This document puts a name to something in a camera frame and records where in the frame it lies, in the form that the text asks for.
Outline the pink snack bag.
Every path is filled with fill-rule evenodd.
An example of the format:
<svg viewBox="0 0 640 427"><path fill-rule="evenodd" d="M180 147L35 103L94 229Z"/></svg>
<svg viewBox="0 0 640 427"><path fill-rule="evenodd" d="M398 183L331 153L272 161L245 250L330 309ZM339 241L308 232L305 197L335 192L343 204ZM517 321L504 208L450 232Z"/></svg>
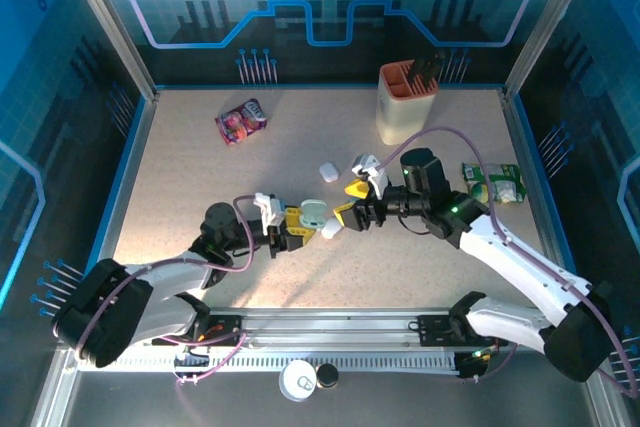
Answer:
<svg viewBox="0 0 640 427"><path fill-rule="evenodd" d="M251 98L215 119L226 145L238 144L251 135L265 130L268 118L257 99Z"/></svg>

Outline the white tin can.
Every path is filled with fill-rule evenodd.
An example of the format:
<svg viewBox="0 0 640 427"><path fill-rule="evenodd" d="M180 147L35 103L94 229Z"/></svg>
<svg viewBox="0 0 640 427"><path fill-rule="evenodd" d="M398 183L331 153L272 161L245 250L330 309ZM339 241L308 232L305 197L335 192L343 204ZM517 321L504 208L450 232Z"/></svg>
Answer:
<svg viewBox="0 0 640 427"><path fill-rule="evenodd" d="M313 394L316 386L316 370L305 360L293 360L280 372L280 392L290 401L306 401Z"/></svg>

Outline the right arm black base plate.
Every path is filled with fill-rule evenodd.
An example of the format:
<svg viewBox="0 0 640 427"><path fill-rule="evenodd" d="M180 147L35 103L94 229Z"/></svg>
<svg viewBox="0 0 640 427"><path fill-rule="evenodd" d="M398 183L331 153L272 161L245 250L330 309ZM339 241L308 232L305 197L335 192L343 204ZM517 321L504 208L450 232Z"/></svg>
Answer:
<svg viewBox="0 0 640 427"><path fill-rule="evenodd" d="M457 317L449 315L420 315L407 328L418 334L421 347L490 347L507 346L506 340L483 337Z"/></svg>

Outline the pale green earbud charging case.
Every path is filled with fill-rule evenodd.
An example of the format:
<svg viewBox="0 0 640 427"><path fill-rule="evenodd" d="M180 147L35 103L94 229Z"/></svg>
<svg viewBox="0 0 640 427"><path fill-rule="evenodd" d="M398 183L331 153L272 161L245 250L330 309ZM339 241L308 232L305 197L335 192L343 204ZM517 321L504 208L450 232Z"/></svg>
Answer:
<svg viewBox="0 0 640 427"><path fill-rule="evenodd" d="M306 199L300 204L300 225L304 228L319 230L326 224L328 204L319 199Z"/></svg>

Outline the beige utensil holder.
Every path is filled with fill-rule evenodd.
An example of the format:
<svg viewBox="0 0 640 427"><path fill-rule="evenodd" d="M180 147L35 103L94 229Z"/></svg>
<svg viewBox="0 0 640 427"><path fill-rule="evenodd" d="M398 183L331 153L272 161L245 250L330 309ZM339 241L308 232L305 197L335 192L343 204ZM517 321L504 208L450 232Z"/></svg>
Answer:
<svg viewBox="0 0 640 427"><path fill-rule="evenodd" d="M398 145L420 131L429 116L439 86L435 80L425 82L408 74L413 60L393 62L379 70L375 122L386 145Z"/></svg>

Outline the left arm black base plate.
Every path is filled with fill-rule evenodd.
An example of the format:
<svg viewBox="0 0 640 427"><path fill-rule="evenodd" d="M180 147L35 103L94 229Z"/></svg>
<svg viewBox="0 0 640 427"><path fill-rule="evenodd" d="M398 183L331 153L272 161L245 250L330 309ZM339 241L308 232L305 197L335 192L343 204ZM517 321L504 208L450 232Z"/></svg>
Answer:
<svg viewBox="0 0 640 427"><path fill-rule="evenodd" d="M233 346L242 333L243 317L235 314L212 314L204 327L194 327L181 336L160 337L151 340L153 346L206 347Z"/></svg>

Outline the aluminium frame post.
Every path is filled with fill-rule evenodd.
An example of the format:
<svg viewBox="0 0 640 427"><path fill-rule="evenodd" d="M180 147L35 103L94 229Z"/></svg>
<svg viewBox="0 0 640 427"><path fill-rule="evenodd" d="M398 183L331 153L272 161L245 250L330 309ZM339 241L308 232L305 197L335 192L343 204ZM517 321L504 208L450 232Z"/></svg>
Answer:
<svg viewBox="0 0 640 427"><path fill-rule="evenodd" d="M547 0L504 84L503 98L506 103L514 101L571 2L572 0Z"/></svg>
<svg viewBox="0 0 640 427"><path fill-rule="evenodd" d="M111 0L86 0L118 57L148 102L157 97L155 83Z"/></svg>

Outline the green snack bag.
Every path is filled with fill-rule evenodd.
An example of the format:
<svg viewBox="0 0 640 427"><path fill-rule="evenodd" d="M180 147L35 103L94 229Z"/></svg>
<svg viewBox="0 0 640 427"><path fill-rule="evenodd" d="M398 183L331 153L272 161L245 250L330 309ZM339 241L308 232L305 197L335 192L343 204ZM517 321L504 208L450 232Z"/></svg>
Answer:
<svg viewBox="0 0 640 427"><path fill-rule="evenodd" d="M483 169L480 164L463 163L461 174L468 193L479 202L487 204L489 198L499 204L525 200L526 189L516 164L488 163Z"/></svg>

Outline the aluminium mounting rail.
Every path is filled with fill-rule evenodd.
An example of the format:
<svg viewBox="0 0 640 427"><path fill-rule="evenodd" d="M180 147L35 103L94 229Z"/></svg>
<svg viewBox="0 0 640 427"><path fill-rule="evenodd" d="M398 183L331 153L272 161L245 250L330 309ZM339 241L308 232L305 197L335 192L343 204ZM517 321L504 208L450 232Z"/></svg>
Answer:
<svg viewBox="0 0 640 427"><path fill-rule="evenodd" d="M258 347L329 351L339 349L398 350L418 348L417 333L407 328L420 315L449 315L464 320L483 337L494 337L542 351L545 344L588 335L590 318L580 309L571 310L553 325L535 308L502 304L483 297L473 305L456 305L448 311L353 312L295 309L249 309L211 311L243 317L242 333Z"/></svg>

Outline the black round cap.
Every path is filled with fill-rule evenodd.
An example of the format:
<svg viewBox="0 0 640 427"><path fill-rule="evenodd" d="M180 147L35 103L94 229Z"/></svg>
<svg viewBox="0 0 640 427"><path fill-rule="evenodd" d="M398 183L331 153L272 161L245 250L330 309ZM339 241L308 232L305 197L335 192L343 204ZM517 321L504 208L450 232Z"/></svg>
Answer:
<svg viewBox="0 0 640 427"><path fill-rule="evenodd" d="M316 383L319 388L330 389L337 385L339 381L339 371L331 363L323 363L316 369Z"/></svg>

